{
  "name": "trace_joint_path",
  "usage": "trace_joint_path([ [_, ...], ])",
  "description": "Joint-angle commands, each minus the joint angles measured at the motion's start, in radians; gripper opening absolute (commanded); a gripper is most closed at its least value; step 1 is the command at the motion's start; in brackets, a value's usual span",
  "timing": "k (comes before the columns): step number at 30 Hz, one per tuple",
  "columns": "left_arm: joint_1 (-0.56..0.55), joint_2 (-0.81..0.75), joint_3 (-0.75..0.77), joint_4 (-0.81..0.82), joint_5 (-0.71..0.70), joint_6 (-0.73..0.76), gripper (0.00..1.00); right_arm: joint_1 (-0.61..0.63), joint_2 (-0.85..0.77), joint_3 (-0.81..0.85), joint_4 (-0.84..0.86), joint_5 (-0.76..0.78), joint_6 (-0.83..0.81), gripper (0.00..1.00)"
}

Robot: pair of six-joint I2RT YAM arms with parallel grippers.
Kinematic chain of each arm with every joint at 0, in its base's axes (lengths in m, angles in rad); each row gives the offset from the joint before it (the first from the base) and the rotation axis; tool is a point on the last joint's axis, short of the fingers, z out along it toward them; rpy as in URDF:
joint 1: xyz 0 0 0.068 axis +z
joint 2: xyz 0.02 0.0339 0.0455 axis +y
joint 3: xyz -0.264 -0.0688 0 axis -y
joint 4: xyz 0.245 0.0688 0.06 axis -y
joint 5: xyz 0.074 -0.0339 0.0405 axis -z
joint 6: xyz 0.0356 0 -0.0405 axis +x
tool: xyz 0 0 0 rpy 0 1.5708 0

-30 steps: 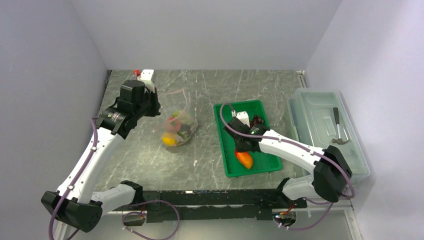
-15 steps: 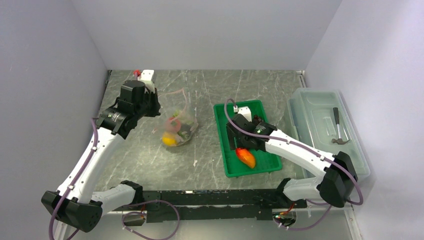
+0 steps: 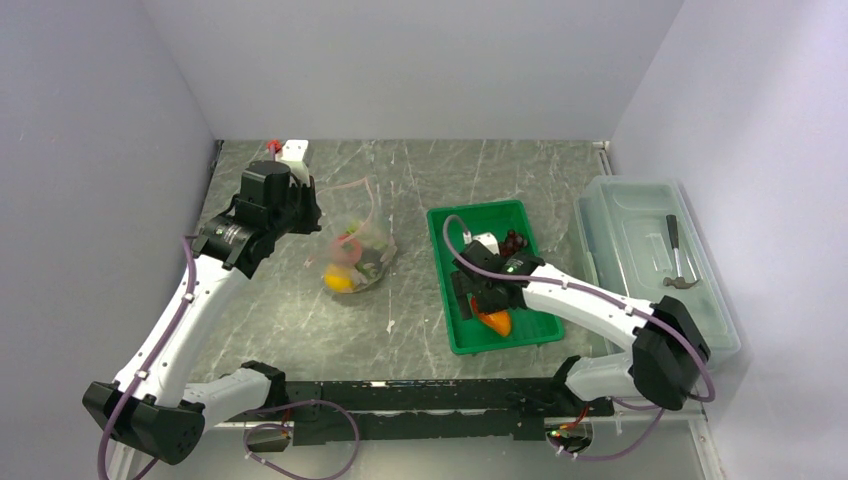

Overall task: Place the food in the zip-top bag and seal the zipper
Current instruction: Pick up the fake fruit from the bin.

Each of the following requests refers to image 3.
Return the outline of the clear zip top bag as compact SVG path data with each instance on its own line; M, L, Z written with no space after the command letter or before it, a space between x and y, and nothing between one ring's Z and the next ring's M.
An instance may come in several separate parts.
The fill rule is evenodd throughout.
M374 175L317 192L322 215L304 267L336 294L365 290L387 273L397 245Z

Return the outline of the pink peach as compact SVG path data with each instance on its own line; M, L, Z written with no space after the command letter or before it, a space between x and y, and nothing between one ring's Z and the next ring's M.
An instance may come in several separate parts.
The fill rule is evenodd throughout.
M363 247L357 238L341 235L331 244L331 259L339 265L356 265L362 258Z

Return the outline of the green plastic tray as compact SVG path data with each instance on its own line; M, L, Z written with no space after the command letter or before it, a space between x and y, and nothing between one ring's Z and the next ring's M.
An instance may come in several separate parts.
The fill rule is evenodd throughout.
M516 285L480 275L455 260L449 245L485 270L500 272L506 265L498 247L489 253L474 246L467 253L463 226L457 221L451 222L448 234L444 235L445 220L451 215L458 216L473 235L493 234L498 244L510 233L517 234L524 240L520 249L524 256L536 256L538 249L525 206L519 200L434 208L427 212L452 352L476 355L563 339L562 321L552 314L526 309L518 300Z

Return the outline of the yellow lemon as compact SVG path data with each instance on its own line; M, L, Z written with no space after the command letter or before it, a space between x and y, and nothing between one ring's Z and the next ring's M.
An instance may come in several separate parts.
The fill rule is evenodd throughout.
M329 264L324 270L324 285L336 293L353 293L357 289L355 271L336 264Z

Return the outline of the red orange mango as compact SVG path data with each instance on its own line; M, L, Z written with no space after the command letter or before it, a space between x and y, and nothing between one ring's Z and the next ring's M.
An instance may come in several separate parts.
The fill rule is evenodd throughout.
M494 331L501 337L508 337L512 332L512 318L506 310L501 310L493 313L483 313L478 308L478 302L475 297L470 300L470 306L473 315L486 327Z

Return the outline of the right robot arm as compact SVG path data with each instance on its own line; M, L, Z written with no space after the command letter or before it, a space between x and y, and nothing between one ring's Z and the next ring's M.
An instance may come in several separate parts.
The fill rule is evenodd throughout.
M479 241L455 252L479 312L518 308L554 315L610 341L620 353L564 362L551 388L557 411L574 415L588 402L641 397L677 411L689 400L712 402L711 352L686 306L615 294L523 252L505 258Z

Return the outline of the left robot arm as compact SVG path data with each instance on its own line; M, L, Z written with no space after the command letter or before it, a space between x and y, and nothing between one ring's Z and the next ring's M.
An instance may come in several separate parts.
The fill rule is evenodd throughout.
M169 465L182 462L210 427L245 412L264 420L287 406L283 371L248 361L208 383L189 376L231 297L285 234L320 231L315 182L302 160L252 162L228 207L183 241L186 270L142 346L110 382L93 382L82 403L102 430L98 474L116 442Z

